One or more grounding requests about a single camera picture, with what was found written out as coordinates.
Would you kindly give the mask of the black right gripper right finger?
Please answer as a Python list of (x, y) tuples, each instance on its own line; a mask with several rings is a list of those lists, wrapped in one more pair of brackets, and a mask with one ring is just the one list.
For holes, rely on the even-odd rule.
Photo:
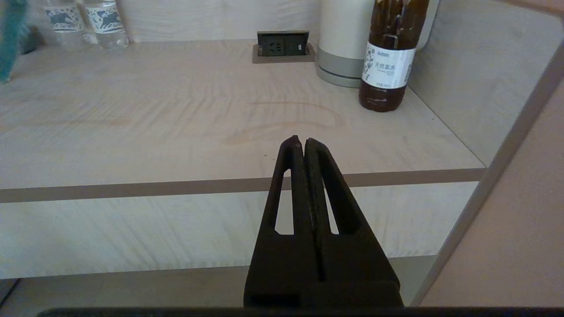
[(310, 138), (305, 164), (319, 280), (309, 307), (402, 307), (401, 284), (330, 150)]

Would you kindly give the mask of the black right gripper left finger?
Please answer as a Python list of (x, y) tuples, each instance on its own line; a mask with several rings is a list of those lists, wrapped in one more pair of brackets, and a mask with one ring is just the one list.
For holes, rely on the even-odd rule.
[[(293, 233), (276, 231), (284, 174), (290, 171)], [(302, 292), (318, 281), (308, 178), (302, 143), (294, 135), (280, 145), (251, 264), (244, 307), (301, 307)]]

